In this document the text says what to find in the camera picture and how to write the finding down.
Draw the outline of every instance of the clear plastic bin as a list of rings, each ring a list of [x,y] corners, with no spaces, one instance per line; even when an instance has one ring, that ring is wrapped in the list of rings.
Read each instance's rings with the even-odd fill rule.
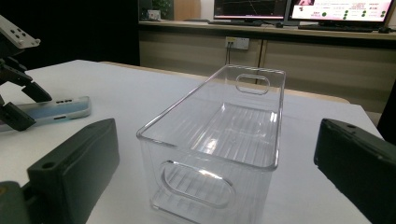
[[[285,73],[226,65],[137,132],[150,204],[194,223],[261,223]]]

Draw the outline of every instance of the wall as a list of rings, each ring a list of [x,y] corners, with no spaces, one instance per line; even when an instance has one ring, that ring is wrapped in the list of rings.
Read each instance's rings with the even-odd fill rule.
[[[214,0],[201,0],[201,19],[213,20],[214,5]]]
[[[396,29],[396,13],[394,12],[394,9],[393,9],[393,15],[389,21],[389,27]]]

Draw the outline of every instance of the computer monitor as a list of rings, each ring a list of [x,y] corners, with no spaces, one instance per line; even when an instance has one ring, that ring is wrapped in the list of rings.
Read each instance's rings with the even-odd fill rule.
[[[215,0],[214,20],[283,21],[287,0]]]
[[[316,21],[322,25],[383,26],[393,0],[292,0],[290,21]]]

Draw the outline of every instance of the white table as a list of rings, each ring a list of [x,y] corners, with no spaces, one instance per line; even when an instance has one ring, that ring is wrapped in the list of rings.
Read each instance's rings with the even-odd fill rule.
[[[88,223],[175,223],[149,208],[136,131],[200,83],[188,77],[104,63],[73,61],[27,72],[53,99],[88,95],[92,114],[28,129],[0,133],[0,181],[24,185],[26,169],[84,126],[115,118],[120,166]],[[32,103],[15,85],[0,88],[5,101]],[[265,223],[369,223],[313,163],[320,121],[339,119],[379,135],[359,105],[285,95],[279,166],[264,210]]]

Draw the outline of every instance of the cable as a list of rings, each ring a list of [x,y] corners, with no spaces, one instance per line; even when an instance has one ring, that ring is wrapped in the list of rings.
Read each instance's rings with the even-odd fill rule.
[[[225,53],[225,63],[224,64],[227,64],[227,63],[230,63],[230,61],[231,61],[231,46],[233,45],[233,42],[228,42],[227,43],[227,50],[226,50],[226,53]]]
[[[257,67],[260,67],[260,63],[262,61],[262,44],[260,45],[260,55],[259,55],[259,62],[257,63]]]

